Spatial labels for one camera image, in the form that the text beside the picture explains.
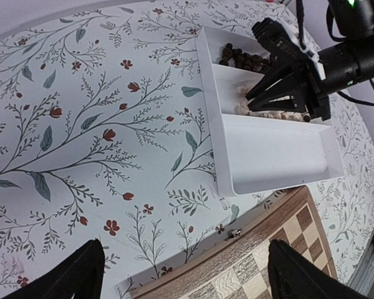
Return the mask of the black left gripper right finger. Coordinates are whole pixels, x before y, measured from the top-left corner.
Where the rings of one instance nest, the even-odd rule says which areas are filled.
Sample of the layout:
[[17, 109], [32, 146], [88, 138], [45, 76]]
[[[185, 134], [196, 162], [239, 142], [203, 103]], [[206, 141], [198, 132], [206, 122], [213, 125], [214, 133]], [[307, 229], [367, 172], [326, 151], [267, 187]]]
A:
[[272, 298], [365, 298], [329, 277], [283, 240], [272, 240], [267, 266]]

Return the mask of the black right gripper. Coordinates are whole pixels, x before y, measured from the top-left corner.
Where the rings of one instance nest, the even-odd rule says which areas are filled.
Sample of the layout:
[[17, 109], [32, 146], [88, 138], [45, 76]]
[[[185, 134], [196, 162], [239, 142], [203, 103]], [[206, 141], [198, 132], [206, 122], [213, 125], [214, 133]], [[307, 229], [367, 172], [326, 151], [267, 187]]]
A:
[[[319, 57], [325, 70], [325, 79], [319, 83], [320, 98], [325, 101], [325, 108], [321, 108], [313, 119], [330, 119], [329, 95], [333, 93], [338, 93], [352, 103], [374, 107], [372, 102], [357, 100], [342, 92], [366, 81], [370, 82], [374, 90], [374, 35], [336, 44], [321, 50]], [[309, 100], [305, 96], [305, 66], [270, 68], [245, 98], [252, 112], [306, 112]]]

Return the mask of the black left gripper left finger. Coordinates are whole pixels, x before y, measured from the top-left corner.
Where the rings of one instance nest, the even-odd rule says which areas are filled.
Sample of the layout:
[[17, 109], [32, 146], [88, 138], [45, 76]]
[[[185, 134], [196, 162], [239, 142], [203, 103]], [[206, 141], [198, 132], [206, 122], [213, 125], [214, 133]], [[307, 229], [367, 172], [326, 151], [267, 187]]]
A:
[[101, 242], [88, 240], [50, 272], [5, 297], [100, 298], [104, 268], [105, 254]]

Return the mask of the wooden chess board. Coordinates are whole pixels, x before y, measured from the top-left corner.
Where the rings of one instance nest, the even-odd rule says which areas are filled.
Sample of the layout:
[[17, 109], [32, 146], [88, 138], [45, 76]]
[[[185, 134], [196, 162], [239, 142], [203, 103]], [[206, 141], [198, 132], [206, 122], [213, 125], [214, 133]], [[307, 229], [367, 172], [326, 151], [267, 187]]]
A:
[[269, 210], [175, 271], [131, 292], [132, 298], [270, 298], [270, 241], [283, 240], [337, 277], [330, 246], [307, 186], [284, 194]]

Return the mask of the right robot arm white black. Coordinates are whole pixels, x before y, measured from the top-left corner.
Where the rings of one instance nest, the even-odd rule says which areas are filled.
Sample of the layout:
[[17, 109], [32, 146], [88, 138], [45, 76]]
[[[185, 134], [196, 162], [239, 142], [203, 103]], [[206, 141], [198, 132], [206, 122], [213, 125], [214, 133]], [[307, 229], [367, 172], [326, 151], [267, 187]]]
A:
[[329, 1], [327, 30], [338, 27], [336, 45], [320, 52], [304, 42], [304, 7], [296, 2], [298, 34], [271, 18], [252, 27], [258, 43], [277, 58], [274, 65], [245, 98], [252, 112], [307, 112], [312, 119], [330, 119], [333, 93], [359, 105], [344, 93], [348, 87], [368, 81], [374, 90], [374, 1]]

